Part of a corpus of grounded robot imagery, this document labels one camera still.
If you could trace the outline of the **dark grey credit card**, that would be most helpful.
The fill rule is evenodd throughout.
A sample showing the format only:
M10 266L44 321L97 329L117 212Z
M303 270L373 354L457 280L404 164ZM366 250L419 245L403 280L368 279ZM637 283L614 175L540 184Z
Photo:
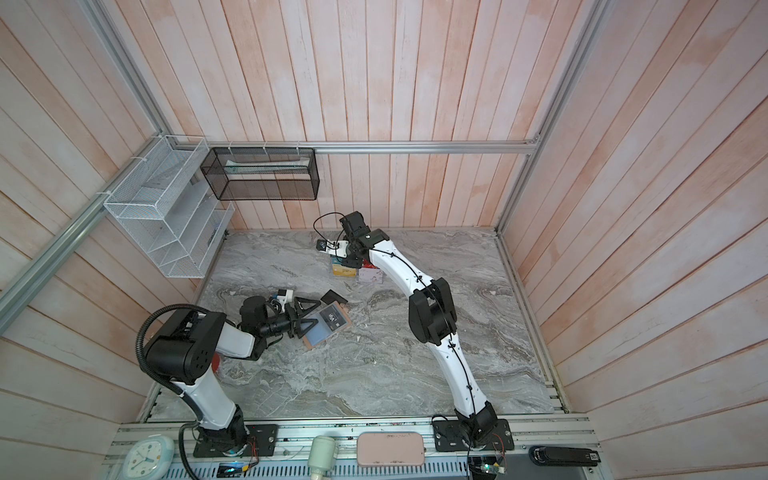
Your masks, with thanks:
M327 305L319 314L332 332L345 328L349 324L344 309L337 303Z

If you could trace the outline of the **black credit card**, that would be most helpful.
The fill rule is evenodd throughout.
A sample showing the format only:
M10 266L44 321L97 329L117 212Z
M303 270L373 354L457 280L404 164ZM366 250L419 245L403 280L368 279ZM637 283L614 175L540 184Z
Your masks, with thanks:
M348 303L348 300L335 292L332 289L329 289L322 297L321 301L326 305L331 305L333 303L338 303L339 305L345 305Z

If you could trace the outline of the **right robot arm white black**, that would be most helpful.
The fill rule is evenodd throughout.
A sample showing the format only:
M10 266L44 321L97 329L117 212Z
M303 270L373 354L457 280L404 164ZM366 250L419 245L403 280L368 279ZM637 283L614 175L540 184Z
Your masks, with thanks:
M348 267L361 268L364 262L369 262L404 293L408 300L409 328L438 362L449 386L459 425L467 443L476 448L492 433L498 417L464 356L449 283L422 272L385 232L371 229L360 212L342 216L340 224L343 238L326 247L325 252Z

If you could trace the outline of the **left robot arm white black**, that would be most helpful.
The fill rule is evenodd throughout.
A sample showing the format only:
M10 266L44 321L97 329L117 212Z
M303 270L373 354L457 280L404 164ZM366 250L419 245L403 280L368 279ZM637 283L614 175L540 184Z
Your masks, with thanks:
M316 323L307 316L319 300L286 290L243 301L240 322L194 304L173 304L150 314L135 344L140 369L176 394L194 413L200 438L225 456L242 453L249 432L242 409L222 389L213 372L215 355L258 360L284 334L301 338Z

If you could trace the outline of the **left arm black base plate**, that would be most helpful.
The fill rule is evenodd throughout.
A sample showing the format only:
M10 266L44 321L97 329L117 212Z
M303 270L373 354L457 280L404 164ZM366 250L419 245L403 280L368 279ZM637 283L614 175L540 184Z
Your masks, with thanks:
M270 457L278 438L277 424L245 424L221 430L200 429L195 458Z

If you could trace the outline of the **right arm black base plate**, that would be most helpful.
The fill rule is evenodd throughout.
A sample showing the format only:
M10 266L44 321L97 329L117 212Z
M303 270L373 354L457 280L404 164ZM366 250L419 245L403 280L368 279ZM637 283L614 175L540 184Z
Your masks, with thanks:
M431 420L435 449L438 452L498 451L514 449L509 423L497 419L493 426L475 431L467 422L438 416Z

